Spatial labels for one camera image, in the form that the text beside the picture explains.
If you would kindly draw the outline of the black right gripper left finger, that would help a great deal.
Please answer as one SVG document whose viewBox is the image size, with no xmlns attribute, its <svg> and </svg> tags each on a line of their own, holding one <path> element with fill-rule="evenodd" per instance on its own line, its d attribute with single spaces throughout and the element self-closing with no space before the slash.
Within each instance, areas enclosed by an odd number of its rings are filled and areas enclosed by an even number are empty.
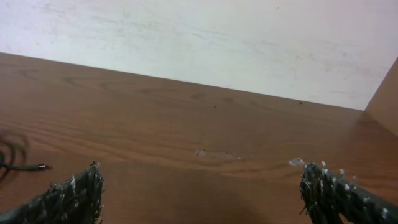
<svg viewBox="0 0 398 224">
<path fill-rule="evenodd" d="M 52 184 L 43 194 L 1 214 L 3 224 L 96 224 L 103 222 L 104 180 L 100 164 L 92 162 L 82 173 Z"/>
</svg>

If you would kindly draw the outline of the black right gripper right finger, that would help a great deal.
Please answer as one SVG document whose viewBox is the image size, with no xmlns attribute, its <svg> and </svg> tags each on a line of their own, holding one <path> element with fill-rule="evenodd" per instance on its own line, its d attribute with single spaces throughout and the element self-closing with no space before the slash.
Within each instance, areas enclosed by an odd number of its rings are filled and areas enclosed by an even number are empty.
<svg viewBox="0 0 398 224">
<path fill-rule="evenodd" d="M 347 181 L 344 170 L 336 176 L 324 166 L 305 164 L 300 196 L 302 212 L 314 224 L 342 223 L 343 219 L 355 224 L 397 224 L 397 205 Z"/>
</svg>

